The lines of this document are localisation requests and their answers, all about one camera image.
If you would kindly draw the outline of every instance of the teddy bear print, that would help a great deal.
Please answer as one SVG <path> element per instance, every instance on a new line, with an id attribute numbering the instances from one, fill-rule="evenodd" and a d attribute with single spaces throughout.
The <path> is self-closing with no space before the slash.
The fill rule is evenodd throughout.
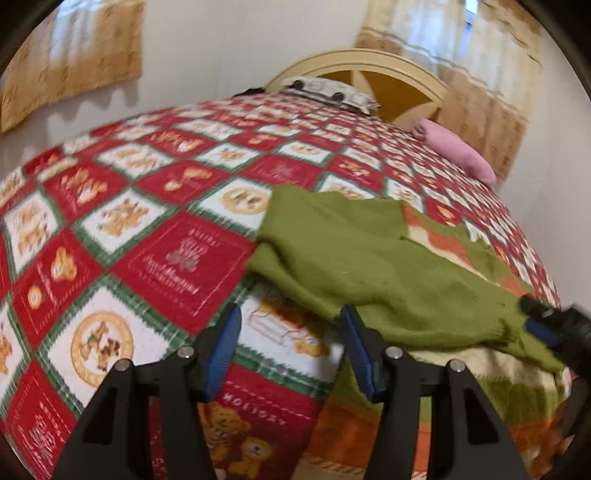
<path id="1" fill-rule="evenodd" d="M 199 404 L 205 441 L 213 463 L 223 461 L 230 452 L 232 437 L 251 429 L 251 424 L 240 418 L 233 409 L 222 407 L 217 402 L 205 406 Z"/>
<path id="2" fill-rule="evenodd" d="M 248 478 L 254 480 L 263 462 L 273 456 L 274 448 L 264 440 L 247 437 L 241 445 L 242 459 L 228 466 L 228 480 Z"/>

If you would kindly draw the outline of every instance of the wooden headboard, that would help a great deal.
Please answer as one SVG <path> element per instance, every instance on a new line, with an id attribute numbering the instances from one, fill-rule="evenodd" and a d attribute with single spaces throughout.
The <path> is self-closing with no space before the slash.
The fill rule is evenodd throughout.
<path id="1" fill-rule="evenodd" d="M 420 117 L 430 118 L 441 105 L 447 86 L 416 63 L 381 50 L 350 48 L 320 53 L 287 68 L 266 87 L 278 92 L 289 77 L 323 77 L 371 94 L 381 105 L 378 115 L 409 129 Z"/>

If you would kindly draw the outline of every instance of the red and white checkered quilt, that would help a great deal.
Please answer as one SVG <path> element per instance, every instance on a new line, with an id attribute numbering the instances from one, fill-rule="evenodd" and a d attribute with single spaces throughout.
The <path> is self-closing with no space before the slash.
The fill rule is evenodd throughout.
<path id="1" fill-rule="evenodd" d="M 439 222 L 464 223 L 538 296 L 558 300 L 497 196 L 377 118 L 276 93 L 98 128 L 0 184 L 0 432 L 37 478 L 51 476 L 118 358 L 162 358 L 229 300 L 253 327 L 243 328 L 215 405 L 234 416 L 237 431 L 222 435 L 228 440 L 212 455 L 228 468 L 248 435 L 272 450 L 256 478 L 290 477 L 339 359 L 296 351 L 297 335 L 269 320 L 260 285 L 243 277 L 280 183 L 404 199 Z M 165 478 L 158 427 L 152 447 L 157 478 Z"/>

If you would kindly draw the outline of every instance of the circular emblem print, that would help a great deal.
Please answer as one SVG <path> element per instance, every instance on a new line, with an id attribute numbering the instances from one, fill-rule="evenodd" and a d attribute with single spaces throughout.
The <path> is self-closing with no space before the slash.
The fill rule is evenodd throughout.
<path id="1" fill-rule="evenodd" d="M 122 317 L 114 312 L 96 312 L 78 325 L 70 354 L 79 377 L 98 387 L 117 360 L 133 357 L 134 339 Z"/>
<path id="2" fill-rule="evenodd" d="M 237 215 L 254 215 L 264 212 L 269 202 L 266 192 L 251 187 L 238 187 L 223 194 L 225 208 Z"/>

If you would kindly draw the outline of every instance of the curtain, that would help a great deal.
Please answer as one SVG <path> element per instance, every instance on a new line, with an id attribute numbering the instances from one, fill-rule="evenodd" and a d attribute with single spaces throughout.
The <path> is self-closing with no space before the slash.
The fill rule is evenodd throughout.
<path id="1" fill-rule="evenodd" d="M 465 23 L 463 0 L 371 0 L 355 46 L 400 55 L 449 83 Z"/>
<path id="2" fill-rule="evenodd" d="M 3 75 L 0 132 L 41 106 L 139 78 L 144 7 L 145 0 L 65 0 Z"/>
<path id="3" fill-rule="evenodd" d="M 447 83 L 437 121 L 506 178 L 541 77 L 541 27 L 516 0 L 371 0 L 357 47 L 415 61 Z"/>

